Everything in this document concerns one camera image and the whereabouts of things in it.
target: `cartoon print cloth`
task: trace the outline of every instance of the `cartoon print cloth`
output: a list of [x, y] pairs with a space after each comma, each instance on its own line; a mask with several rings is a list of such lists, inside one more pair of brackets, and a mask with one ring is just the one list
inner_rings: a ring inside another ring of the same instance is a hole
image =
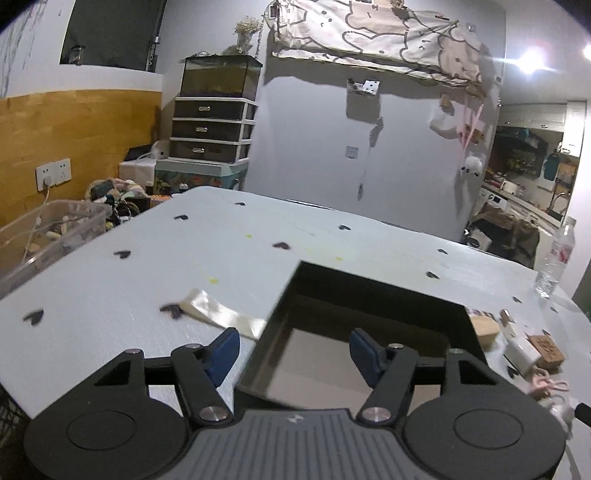
[[480, 42], [458, 20], [389, 0], [278, 0], [276, 57], [403, 73], [481, 91]]

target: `wooden wall panel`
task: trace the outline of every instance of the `wooden wall panel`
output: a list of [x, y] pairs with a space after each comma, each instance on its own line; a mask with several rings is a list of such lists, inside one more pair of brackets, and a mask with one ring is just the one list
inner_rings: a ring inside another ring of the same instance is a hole
[[160, 92], [70, 90], [0, 100], [0, 225], [43, 202], [35, 168], [70, 158], [72, 180], [49, 199], [81, 199], [118, 175], [128, 149], [157, 140]]

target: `white cabinet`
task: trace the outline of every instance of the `white cabinet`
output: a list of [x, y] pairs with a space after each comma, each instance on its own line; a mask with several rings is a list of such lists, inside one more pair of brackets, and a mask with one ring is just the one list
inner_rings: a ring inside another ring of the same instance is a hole
[[581, 156], [586, 113], [586, 102], [569, 102], [567, 104], [562, 153], [577, 158]]
[[559, 103], [507, 105], [501, 107], [499, 125], [564, 132], [567, 106]]

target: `white wall socket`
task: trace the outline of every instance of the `white wall socket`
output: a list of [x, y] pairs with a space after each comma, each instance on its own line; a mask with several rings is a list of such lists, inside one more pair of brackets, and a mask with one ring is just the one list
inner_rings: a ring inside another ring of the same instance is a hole
[[46, 163], [45, 165], [41, 165], [35, 169], [35, 176], [37, 178], [37, 191], [42, 192], [44, 189], [43, 180], [46, 177], [50, 178], [50, 187], [53, 187], [56, 184], [55, 181], [55, 174], [54, 174], [54, 163]]
[[50, 178], [50, 187], [55, 185], [61, 185], [72, 179], [72, 169], [70, 166], [70, 159], [64, 158], [63, 160], [55, 161], [52, 163], [46, 163], [35, 169], [35, 176], [37, 178], [37, 191], [41, 192], [44, 190], [43, 180], [46, 177]]
[[72, 168], [70, 166], [70, 159], [64, 158], [63, 160], [54, 162], [53, 171], [56, 185], [61, 185], [65, 181], [71, 180]]

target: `metal bracket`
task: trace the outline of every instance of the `metal bracket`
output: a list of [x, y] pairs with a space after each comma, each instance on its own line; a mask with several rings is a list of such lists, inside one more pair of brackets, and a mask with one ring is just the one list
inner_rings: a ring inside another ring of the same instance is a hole
[[365, 80], [365, 83], [355, 83], [353, 79], [347, 80], [347, 92], [377, 95], [379, 82], [377, 80]]

